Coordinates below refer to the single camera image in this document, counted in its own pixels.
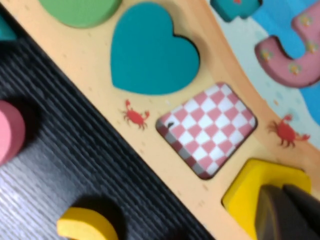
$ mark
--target teal heart piece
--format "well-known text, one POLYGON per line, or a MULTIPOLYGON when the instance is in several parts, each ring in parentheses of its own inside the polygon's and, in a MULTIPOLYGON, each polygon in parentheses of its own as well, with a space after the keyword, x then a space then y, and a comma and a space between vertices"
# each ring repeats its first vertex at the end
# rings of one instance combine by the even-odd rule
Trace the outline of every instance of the teal heart piece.
POLYGON ((6 21, 0 16, 0 41, 13 41, 17 36, 6 21))
POLYGON ((144 95, 177 92, 194 80, 200 67, 195 45, 174 35, 170 14, 154 2, 138 3, 120 18, 110 62, 116 88, 144 95))

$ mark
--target beige board surface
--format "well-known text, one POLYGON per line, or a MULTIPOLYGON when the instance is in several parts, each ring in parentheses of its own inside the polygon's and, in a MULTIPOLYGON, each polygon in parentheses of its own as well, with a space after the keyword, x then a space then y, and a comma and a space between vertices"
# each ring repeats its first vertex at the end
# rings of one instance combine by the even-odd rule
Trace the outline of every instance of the beige board surface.
POLYGON ((172 15, 176 34, 197 45, 201 66, 196 79, 183 90, 164 96, 128 93, 112 86, 110 51, 113 31, 123 12, 140 0, 123 0, 105 23, 75 29, 52 18, 38 0, 0 0, 57 66, 136 150, 217 240, 249 240, 221 205, 221 198, 249 158, 275 161, 304 169, 313 194, 320 196, 320 153, 306 142, 282 148, 266 127, 276 114, 255 91, 242 71, 205 0, 158 0, 172 15), (215 82, 229 84, 257 116, 256 131, 211 180, 201 180, 155 129, 156 120, 215 82), (150 111, 145 131, 128 125, 121 111, 129 99, 138 112, 150 111))

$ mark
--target black wooden table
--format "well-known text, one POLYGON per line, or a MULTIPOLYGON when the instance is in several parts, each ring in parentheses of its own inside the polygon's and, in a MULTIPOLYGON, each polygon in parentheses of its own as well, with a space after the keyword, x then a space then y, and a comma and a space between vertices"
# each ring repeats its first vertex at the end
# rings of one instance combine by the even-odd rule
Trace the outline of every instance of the black wooden table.
POLYGON ((37 44, 12 24, 19 40, 0 42, 0 97, 21 110, 27 133, 22 152, 0 167, 0 239, 60 239, 56 221, 74 205, 108 217, 120 240, 213 239, 37 44))

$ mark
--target yellow semicircle piece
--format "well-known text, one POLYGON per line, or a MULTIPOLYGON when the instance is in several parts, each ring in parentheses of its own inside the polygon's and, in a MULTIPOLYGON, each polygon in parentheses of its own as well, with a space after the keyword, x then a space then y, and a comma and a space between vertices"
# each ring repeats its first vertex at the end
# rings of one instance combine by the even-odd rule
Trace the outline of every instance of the yellow semicircle piece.
POLYGON ((56 223, 59 236, 72 240, 119 240, 112 224, 96 211, 70 207, 56 223))

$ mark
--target checkered pattern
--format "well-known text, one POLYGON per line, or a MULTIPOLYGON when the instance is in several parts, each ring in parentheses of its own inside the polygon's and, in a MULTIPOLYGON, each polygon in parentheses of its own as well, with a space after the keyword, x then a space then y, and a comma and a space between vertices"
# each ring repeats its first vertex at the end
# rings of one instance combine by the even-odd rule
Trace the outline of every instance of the checkered pattern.
POLYGON ((218 83, 162 116, 156 129, 200 178, 209 179, 256 123, 229 86, 218 83))

